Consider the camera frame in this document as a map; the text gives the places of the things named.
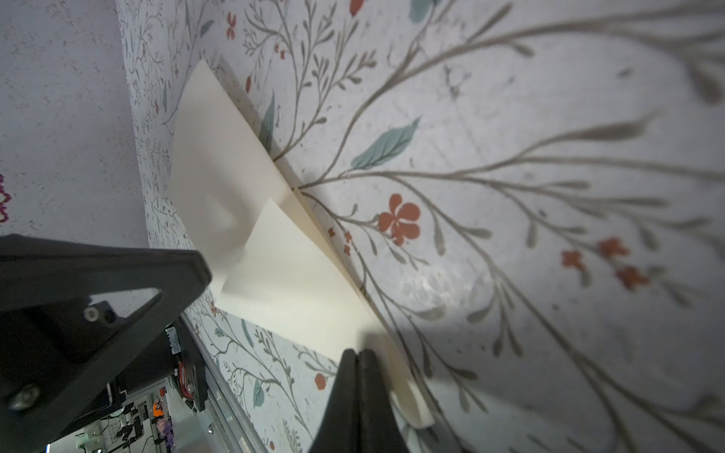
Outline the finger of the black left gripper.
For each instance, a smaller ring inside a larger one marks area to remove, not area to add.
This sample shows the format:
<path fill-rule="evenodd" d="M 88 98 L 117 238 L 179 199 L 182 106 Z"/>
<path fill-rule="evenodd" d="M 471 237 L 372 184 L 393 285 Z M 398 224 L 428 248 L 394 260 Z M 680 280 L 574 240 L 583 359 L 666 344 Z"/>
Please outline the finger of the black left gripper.
<path fill-rule="evenodd" d="M 166 330 L 206 290 L 195 250 L 1 239 L 1 448 L 39 452 L 173 374 Z"/>

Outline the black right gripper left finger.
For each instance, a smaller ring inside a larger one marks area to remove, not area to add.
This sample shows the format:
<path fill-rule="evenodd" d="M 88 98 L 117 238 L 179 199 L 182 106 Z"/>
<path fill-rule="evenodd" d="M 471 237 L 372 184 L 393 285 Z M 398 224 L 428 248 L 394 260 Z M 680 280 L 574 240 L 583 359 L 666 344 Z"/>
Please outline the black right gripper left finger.
<path fill-rule="evenodd" d="M 357 452 L 359 448 L 358 356 L 344 351 L 311 453 Z"/>

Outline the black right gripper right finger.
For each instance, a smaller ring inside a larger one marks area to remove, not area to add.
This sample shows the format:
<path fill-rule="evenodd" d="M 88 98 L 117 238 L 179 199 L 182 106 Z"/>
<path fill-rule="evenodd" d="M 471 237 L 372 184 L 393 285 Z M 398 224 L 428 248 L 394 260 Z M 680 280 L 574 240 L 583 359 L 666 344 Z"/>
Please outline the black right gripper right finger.
<path fill-rule="evenodd" d="M 359 451 L 362 453 L 408 452 L 391 407 L 383 370 L 375 353 L 358 355 Z"/>

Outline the cream square paper sheet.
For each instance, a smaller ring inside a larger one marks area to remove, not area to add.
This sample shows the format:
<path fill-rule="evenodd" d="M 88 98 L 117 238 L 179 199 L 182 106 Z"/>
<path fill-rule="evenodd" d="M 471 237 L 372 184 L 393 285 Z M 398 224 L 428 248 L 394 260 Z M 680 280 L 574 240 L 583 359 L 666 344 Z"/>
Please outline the cream square paper sheet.
<path fill-rule="evenodd" d="M 196 64 L 179 102 L 169 196 L 211 270 L 218 309 L 331 359 L 374 351 L 405 420 L 432 426 L 392 331 L 207 62 Z"/>

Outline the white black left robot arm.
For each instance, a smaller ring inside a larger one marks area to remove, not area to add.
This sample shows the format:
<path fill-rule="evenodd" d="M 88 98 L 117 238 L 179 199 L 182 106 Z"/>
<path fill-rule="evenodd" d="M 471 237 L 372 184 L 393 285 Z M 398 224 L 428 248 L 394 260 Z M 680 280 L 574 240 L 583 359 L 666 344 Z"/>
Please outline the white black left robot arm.
<path fill-rule="evenodd" d="M 166 329 L 211 282 L 194 250 L 1 240 L 1 448 L 38 452 L 175 366 Z"/>

